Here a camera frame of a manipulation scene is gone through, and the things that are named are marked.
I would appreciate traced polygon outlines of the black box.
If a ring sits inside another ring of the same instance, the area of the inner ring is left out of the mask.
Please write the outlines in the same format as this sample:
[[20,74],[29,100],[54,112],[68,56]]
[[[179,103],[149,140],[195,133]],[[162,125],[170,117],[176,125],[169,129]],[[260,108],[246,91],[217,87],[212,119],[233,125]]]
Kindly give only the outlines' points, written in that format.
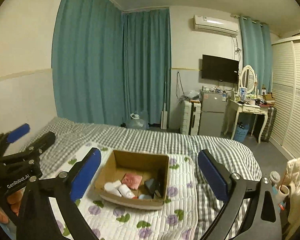
[[160,183],[156,179],[151,178],[149,180],[146,180],[144,182],[144,186],[153,199],[162,198],[162,194],[160,192]]

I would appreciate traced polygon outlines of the white power adapter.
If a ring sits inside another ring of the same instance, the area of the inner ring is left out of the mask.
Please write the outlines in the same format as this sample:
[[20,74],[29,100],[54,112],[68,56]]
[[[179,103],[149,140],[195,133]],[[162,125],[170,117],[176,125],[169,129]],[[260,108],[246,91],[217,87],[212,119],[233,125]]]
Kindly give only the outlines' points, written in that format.
[[115,182],[107,182],[105,183],[104,185],[104,190],[107,192],[107,193],[111,193],[111,194],[114,194],[118,197],[121,197],[122,194],[119,192],[119,187],[121,186],[121,181],[120,180],[117,180]]

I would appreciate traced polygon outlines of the red rose pattern wallet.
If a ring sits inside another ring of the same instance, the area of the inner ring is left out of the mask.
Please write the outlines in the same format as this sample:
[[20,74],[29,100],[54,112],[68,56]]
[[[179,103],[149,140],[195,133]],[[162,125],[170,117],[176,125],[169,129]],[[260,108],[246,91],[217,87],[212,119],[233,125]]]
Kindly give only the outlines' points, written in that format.
[[138,190],[142,182],[142,176],[136,173],[126,173],[122,180],[122,184],[126,184],[131,190]]

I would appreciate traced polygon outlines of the cream padded jacket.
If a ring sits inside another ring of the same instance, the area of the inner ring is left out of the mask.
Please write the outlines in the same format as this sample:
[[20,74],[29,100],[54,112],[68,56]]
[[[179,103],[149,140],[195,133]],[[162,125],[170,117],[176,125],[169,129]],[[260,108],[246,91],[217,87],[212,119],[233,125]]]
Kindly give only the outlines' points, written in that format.
[[287,163],[284,184],[291,186],[290,211],[288,215],[289,227],[286,239],[290,239],[300,226],[300,158]]

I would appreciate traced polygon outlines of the white floral quilted mat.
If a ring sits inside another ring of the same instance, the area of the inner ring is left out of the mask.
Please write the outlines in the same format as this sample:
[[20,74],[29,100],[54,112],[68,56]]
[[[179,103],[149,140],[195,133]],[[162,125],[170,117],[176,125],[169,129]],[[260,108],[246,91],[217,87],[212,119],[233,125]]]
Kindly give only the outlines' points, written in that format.
[[100,151],[100,166],[76,200],[99,239],[194,239],[198,197],[190,157]]

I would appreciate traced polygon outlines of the white dressing table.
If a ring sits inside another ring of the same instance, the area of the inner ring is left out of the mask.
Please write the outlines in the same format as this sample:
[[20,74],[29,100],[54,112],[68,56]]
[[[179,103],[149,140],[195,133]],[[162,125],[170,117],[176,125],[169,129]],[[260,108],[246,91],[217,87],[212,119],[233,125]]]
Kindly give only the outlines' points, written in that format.
[[267,121],[268,121],[268,107],[261,107],[259,105],[249,105],[249,104],[243,104],[239,103],[235,100],[229,99],[227,110],[226,110],[226,120],[225,120],[225,130],[223,132],[224,135],[228,134],[229,128],[232,126],[232,131],[230,132],[230,139],[233,140],[235,136],[235,130],[237,123],[239,121],[245,122],[247,124],[253,124],[251,129],[251,135],[254,134],[255,126],[257,117],[262,116],[263,117],[263,123],[260,128],[257,142],[261,143],[261,137],[262,133],[266,127]]

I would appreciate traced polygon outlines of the grey mini fridge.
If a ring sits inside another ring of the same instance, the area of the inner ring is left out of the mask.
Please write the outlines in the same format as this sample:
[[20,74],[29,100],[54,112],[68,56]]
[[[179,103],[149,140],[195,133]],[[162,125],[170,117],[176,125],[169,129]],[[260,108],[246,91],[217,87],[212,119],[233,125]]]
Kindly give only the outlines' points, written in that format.
[[201,114],[199,135],[219,137],[221,135],[226,111],[226,95],[222,93],[200,91]]

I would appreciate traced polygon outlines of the dark suitcase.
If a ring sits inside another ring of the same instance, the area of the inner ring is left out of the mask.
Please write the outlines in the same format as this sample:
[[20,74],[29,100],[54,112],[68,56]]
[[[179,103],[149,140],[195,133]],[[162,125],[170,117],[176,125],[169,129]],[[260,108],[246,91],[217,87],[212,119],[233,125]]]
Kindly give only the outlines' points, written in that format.
[[263,129],[262,135],[261,135],[261,141],[268,142],[270,139],[270,136],[273,131],[274,122],[276,119],[277,109],[276,107],[269,107],[268,108],[268,114],[267,114],[267,123]]

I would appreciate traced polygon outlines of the brown cardboard box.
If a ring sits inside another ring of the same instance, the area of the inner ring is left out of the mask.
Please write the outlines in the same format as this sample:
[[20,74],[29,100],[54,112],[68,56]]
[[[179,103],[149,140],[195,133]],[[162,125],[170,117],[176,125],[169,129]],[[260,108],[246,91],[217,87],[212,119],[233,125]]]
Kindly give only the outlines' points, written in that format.
[[161,210],[167,196],[167,155],[113,150],[98,170],[95,190],[105,200],[140,210]]

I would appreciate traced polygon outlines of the clear water jug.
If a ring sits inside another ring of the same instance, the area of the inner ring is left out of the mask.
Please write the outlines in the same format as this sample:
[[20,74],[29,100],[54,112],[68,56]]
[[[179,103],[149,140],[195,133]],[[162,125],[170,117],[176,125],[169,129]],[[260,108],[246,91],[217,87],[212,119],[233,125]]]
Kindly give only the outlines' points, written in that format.
[[127,128],[131,129],[149,129],[147,113],[131,113],[130,120],[127,122]]

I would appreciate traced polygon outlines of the white tube with print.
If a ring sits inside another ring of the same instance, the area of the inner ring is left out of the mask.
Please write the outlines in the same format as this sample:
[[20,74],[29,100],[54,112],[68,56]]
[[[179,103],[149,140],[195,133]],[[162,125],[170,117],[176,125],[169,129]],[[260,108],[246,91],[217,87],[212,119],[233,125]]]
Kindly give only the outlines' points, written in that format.
[[131,191],[131,189],[126,184],[121,184],[118,187],[118,191],[121,194],[121,196],[125,198],[133,199],[136,197],[135,194]]

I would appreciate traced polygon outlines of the large teal curtain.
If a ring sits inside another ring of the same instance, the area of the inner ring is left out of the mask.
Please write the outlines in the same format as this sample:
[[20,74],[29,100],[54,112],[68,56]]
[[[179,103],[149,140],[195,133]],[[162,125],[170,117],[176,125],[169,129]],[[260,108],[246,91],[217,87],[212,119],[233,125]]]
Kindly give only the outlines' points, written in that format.
[[61,0],[51,64],[59,117],[119,126],[143,112],[158,124],[165,66],[169,108],[170,11],[125,13],[110,0]]

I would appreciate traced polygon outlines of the narrow teal curtain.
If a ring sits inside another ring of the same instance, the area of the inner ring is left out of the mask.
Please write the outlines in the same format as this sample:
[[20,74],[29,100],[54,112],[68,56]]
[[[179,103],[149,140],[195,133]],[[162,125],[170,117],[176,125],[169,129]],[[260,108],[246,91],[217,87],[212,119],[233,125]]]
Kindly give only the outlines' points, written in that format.
[[273,50],[269,26],[248,16],[239,18],[243,46],[243,64],[252,66],[257,74],[257,89],[272,89]]

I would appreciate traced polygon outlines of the white air conditioner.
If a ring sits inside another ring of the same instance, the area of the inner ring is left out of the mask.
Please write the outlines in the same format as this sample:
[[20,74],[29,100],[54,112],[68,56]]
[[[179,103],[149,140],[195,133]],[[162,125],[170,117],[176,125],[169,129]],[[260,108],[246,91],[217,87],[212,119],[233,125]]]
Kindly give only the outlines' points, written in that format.
[[237,23],[207,16],[194,15],[193,25],[197,31],[208,31],[228,36],[237,36],[239,32]]

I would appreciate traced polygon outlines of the black wall television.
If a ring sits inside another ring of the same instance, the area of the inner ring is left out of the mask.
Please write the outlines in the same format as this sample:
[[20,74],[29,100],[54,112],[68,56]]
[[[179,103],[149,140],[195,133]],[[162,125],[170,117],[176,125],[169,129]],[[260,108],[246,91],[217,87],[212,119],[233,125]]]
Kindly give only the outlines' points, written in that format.
[[239,61],[203,55],[202,79],[238,83]]

